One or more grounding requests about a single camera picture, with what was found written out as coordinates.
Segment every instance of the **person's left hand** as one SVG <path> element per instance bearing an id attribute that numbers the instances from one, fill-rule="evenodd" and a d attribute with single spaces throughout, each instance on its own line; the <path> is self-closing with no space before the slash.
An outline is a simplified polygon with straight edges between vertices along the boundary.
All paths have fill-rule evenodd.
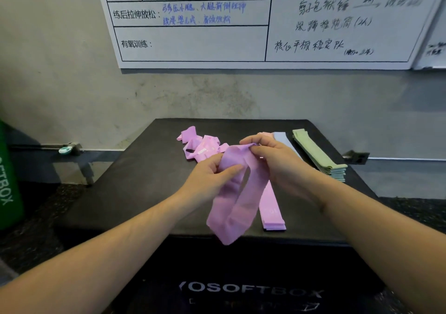
<path id="1" fill-rule="evenodd" d="M 215 198 L 224 184 L 243 169 L 243 165 L 234 165 L 216 173 L 222 157 L 223 154 L 215 154 L 199 162 L 177 193 L 192 199 L 197 206 Z"/>

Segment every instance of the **green box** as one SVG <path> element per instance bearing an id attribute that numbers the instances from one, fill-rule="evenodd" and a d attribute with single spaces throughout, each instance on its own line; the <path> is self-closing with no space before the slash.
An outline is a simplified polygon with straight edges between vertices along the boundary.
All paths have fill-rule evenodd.
<path id="1" fill-rule="evenodd" d="M 24 217 L 23 203 L 0 122 L 0 230 Z"/>

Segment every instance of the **hand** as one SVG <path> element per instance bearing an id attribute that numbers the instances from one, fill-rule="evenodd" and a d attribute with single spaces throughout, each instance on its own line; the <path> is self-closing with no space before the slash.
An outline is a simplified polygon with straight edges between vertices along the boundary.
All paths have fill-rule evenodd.
<path id="1" fill-rule="evenodd" d="M 262 145 L 252 146 L 250 150 L 255 156 L 266 160 L 272 181 L 290 194 L 311 199 L 306 193 L 305 181 L 320 172 L 300 159 L 287 145 L 269 136 L 257 134 L 240 141 L 241 145 L 249 143 Z"/>
<path id="2" fill-rule="evenodd" d="M 177 193 L 192 199 L 197 207 L 214 199 L 223 185 L 243 169 L 243 165 L 234 165 L 216 173 L 222 157 L 223 154 L 215 154 L 199 162 Z"/>

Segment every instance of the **person's left arm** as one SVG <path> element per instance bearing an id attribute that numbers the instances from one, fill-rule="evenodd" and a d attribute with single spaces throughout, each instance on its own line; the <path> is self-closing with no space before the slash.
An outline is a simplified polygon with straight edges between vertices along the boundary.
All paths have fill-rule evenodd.
<path id="1" fill-rule="evenodd" d="M 174 225 L 212 200 L 243 167 L 216 173 L 222 154 L 197 164 L 183 187 L 125 223 L 24 273 L 0 288 L 0 308 L 17 313 L 101 313 Z"/>

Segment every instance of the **whiteboard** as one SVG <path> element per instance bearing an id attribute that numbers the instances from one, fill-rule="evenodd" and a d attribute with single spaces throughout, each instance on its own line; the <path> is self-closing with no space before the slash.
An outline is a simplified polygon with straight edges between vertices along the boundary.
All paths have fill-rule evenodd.
<path id="1" fill-rule="evenodd" d="M 101 0 L 120 68 L 409 69 L 441 0 Z"/>
<path id="2" fill-rule="evenodd" d="M 413 68 L 420 69 L 446 69 L 446 0 L 438 9 L 426 41 L 421 48 L 418 59 Z"/>

